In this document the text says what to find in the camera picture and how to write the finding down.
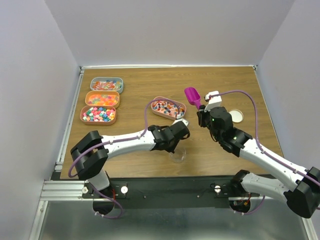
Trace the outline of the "clear plastic jar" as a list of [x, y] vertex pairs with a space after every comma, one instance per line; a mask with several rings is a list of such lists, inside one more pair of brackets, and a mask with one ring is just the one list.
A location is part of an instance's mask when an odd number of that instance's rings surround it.
[[186, 148], [177, 146], [173, 152], [169, 153], [169, 156], [174, 163], [182, 163], [187, 156]]

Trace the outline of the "pink tray of lollipops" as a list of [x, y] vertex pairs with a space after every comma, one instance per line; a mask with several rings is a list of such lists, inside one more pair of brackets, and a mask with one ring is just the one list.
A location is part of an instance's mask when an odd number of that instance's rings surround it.
[[173, 121], [182, 118], [187, 111], [185, 104], [163, 96], [155, 97], [150, 107], [155, 115]]

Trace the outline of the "magenta plastic scoop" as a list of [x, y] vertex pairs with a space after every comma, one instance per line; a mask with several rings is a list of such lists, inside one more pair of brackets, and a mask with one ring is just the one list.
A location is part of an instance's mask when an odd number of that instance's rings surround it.
[[204, 111], [204, 106], [201, 103], [201, 97], [194, 87], [185, 88], [184, 94], [190, 105], [195, 106], [198, 111]]

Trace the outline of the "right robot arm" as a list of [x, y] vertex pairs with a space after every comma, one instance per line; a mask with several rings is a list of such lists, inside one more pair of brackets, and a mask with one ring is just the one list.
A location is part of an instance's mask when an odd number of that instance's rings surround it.
[[272, 179], [239, 171], [230, 183], [230, 191], [241, 196], [245, 192], [264, 195], [285, 202], [298, 216], [309, 219], [320, 205], [320, 170], [294, 164], [260, 145], [257, 139], [233, 125], [225, 107], [209, 111], [197, 108], [198, 124], [207, 128], [211, 138], [228, 153], [257, 164]]

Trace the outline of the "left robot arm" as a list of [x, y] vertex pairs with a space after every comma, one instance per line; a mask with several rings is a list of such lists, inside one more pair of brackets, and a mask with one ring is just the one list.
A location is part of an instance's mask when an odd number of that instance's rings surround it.
[[139, 151], [174, 153], [179, 141], [190, 136], [188, 125], [182, 118], [169, 126], [151, 125], [123, 135], [100, 135], [97, 130], [91, 131], [71, 149], [73, 163], [68, 176], [73, 178], [72, 170], [76, 169], [79, 180], [88, 181], [99, 197], [107, 197], [111, 191], [110, 178], [103, 170], [107, 160]]

